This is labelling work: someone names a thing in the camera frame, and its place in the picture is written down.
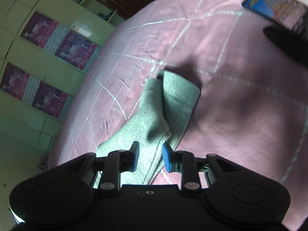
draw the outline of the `pink bedsheet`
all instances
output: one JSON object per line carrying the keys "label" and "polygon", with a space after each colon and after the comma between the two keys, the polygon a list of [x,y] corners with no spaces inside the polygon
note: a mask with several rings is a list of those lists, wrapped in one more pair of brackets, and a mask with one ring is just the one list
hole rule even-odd
{"label": "pink bedsheet", "polygon": [[[121,24],[76,95],[49,168],[95,152],[137,111],[147,79],[168,69],[202,88],[178,149],[283,183],[292,197],[284,224],[296,230],[308,215],[308,70],[264,37],[270,22],[241,1],[156,0]],[[180,174],[163,169],[153,183],[180,183]]]}

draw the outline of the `bed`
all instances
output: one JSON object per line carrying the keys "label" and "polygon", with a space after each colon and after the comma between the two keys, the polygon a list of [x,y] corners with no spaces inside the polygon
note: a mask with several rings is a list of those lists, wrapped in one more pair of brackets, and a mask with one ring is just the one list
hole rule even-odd
{"label": "bed", "polygon": [[[264,37],[270,22],[242,1],[155,0],[117,27],[74,98],[48,168],[95,152],[166,69],[201,89],[177,149],[216,153],[285,185],[292,200],[284,224],[296,230],[308,216],[308,70]],[[180,182],[163,168],[152,183]]]}

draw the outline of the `wall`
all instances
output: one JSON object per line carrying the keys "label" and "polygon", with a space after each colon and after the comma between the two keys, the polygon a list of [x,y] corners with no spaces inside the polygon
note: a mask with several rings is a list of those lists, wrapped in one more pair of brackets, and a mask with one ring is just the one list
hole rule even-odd
{"label": "wall", "polygon": [[0,231],[15,226],[9,210],[9,195],[20,182],[41,171],[37,168],[44,152],[0,131]]}

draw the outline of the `black object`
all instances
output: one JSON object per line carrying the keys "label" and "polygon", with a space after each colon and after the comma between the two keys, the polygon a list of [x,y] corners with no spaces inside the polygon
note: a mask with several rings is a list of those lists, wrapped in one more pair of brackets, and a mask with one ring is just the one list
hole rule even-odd
{"label": "black object", "polygon": [[[139,143],[96,158],[87,153],[19,184],[10,195],[13,231],[209,230],[287,231],[287,190],[215,154],[195,158],[163,147],[166,168],[182,173],[177,185],[123,185],[120,173],[136,170]],[[100,186],[93,189],[98,171]],[[209,188],[202,189],[203,171]]]}
{"label": "black object", "polygon": [[264,35],[289,57],[308,67],[308,40],[283,27],[268,26]]}

